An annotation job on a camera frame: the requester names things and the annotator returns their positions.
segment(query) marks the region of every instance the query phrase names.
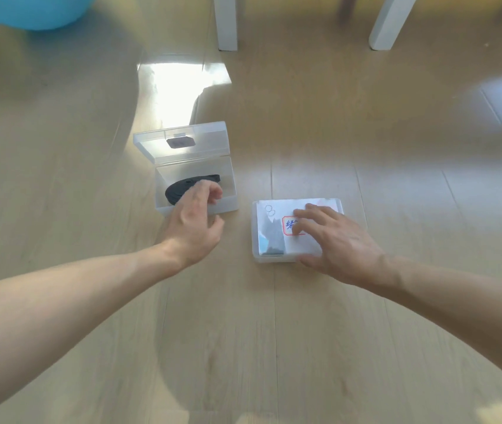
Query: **black object in corner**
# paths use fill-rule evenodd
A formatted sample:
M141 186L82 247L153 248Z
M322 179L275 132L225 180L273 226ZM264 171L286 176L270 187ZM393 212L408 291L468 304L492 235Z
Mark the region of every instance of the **black object in corner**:
M169 187L167 187L167 190L164 191L164 195L167 197L167 200L171 205L176 205L180 198L182 198L182 195L184 195L188 189L190 189L200 180L210 180L215 181L216 183L220 182L219 174L184 178L184 180L177 181L176 183L173 183Z

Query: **hand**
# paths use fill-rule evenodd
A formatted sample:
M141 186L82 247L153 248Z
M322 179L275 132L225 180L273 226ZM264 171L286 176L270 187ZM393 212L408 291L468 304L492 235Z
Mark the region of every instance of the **hand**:
M208 227L207 205L215 204L222 193L219 184L200 180L176 203L161 244L178 260L178 270L198 263L219 243L224 221L216 215Z
M300 263L364 288L377 280L385 253L357 223L329 207L312 204L294 215L299 219L292 233L309 233L322 248L322 256L304 254L298 257Z

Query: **blue ball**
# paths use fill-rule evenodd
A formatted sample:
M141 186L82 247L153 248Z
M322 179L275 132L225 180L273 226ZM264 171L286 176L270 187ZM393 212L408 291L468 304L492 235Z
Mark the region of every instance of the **blue ball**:
M0 0L0 24L50 30L76 21L94 0Z

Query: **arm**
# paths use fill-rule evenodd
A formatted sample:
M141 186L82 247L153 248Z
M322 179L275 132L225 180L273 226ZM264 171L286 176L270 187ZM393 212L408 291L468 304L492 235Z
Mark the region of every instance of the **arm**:
M311 234L322 256L306 266L376 293L431 320L502 369L502 281L386 255L354 221L331 208L296 210L294 225Z
M192 187L156 246L1 280L0 403L135 296L208 255L223 221L208 227L207 204L219 198L217 183Z

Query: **clear plastic box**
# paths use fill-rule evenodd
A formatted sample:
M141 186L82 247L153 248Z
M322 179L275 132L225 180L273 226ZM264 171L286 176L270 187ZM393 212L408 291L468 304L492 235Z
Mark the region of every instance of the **clear plastic box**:
M258 263L295 262L300 254L321 255L319 244L305 232L292 235L297 221L294 210L307 203L328 206L343 214L337 198L268 199L255 201L251 207L253 256Z
M237 189L225 122L172 127L133 134L133 143L155 165L155 206L163 215L172 212L164 191L188 177L220 175L223 198L208 206L208 213L238 209Z

